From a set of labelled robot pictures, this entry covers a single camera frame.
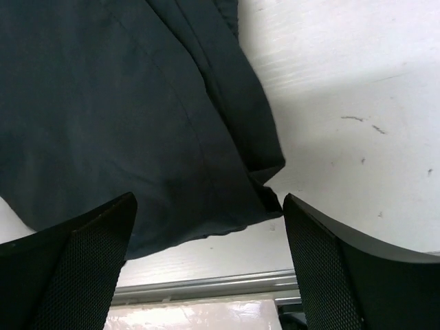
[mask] white surface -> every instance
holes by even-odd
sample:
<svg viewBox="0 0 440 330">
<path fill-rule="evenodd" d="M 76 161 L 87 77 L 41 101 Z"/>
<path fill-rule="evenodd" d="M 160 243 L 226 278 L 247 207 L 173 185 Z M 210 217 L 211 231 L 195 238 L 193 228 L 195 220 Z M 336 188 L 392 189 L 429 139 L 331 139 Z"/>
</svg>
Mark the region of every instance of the white surface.
<svg viewBox="0 0 440 330">
<path fill-rule="evenodd" d="M 104 330 L 281 330 L 273 300 L 110 308 Z"/>
<path fill-rule="evenodd" d="M 0 244 L 32 234 L 9 205 L 0 197 Z"/>
<path fill-rule="evenodd" d="M 384 241 L 440 250 L 440 2 L 240 1 L 287 158 L 270 185 Z M 119 285 L 291 266 L 275 220 L 131 261 Z"/>
</svg>

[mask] dark gray fabric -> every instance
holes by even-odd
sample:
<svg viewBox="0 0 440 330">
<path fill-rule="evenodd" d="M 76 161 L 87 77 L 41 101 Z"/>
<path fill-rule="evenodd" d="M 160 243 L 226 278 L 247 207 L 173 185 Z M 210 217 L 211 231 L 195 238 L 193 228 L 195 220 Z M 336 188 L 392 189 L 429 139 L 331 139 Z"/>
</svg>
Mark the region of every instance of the dark gray fabric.
<svg viewBox="0 0 440 330">
<path fill-rule="evenodd" d="M 133 191 L 132 259 L 281 215 L 233 1 L 0 1 L 0 195 L 28 226 Z"/>
</svg>

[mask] metal edge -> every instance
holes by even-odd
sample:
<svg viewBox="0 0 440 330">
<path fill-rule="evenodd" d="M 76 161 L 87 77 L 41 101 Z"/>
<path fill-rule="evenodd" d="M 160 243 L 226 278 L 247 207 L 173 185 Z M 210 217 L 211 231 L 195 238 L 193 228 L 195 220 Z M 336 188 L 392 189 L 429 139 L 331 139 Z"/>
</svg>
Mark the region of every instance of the metal edge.
<svg viewBox="0 0 440 330">
<path fill-rule="evenodd" d="M 112 306 L 163 303 L 250 294 L 271 294 L 279 305 L 300 303 L 298 283 L 292 269 L 171 283 L 117 287 Z"/>
</svg>

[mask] black cloth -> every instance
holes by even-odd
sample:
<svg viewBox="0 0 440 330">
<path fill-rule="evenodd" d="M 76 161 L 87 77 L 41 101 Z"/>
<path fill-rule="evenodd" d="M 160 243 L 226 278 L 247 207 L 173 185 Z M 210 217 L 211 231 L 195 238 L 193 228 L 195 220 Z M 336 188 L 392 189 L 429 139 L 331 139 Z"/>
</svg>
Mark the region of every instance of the black cloth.
<svg viewBox="0 0 440 330">
<path fill-rule="evenodd" d="M 0 1 L 0 195 L 28 226 L 133 191 L 133 259 L 281 215 L 236 1 Z"/>
</svg>

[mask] aluminum strip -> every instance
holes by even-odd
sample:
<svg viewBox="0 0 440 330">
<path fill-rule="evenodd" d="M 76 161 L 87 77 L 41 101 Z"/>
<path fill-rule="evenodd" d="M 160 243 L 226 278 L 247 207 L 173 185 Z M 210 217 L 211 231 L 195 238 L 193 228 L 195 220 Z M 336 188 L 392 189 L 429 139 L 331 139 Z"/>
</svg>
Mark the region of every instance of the aluminum strip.
<svg viewBox="0 0 440 330">
<path fill-rule="evenodd" d="M 290 269 L 279 272 L 118 287 L 112 305 L 162 303 L 264 293 L 271 294 L 280 303 L 298 300 L 298 283 L 294 271 Z"/>
</svg>

